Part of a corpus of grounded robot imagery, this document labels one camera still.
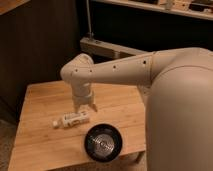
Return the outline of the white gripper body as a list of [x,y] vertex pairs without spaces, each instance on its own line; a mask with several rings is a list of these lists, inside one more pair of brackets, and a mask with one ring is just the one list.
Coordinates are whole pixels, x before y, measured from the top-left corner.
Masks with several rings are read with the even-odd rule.
[[72,99],[76,109],[79,109],[82,105],[92,106],[94,103],[94,93],[91,88],[73,88]]

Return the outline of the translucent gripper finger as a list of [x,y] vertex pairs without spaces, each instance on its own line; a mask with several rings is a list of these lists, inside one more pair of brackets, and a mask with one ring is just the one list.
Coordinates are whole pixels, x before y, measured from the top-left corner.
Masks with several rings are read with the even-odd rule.
[[75,107],[75,109],[74,109],[75,113],[78,113],[78,112],[79,112],[79,110],[80,110],[80,108],[79,108],[79,107]]
[[92,105],[91,105],[91,108],[92,108],[95,112],[98,111],[96,104],[92,104]]

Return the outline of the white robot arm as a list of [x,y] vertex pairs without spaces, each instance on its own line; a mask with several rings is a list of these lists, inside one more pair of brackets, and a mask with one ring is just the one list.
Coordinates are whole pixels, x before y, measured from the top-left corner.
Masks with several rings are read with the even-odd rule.
[[81,53],[60,75],[76,108],[94,103],[93,83],[148,90],[147,171],[213,171],[213,51],[160,50],[98,64]]

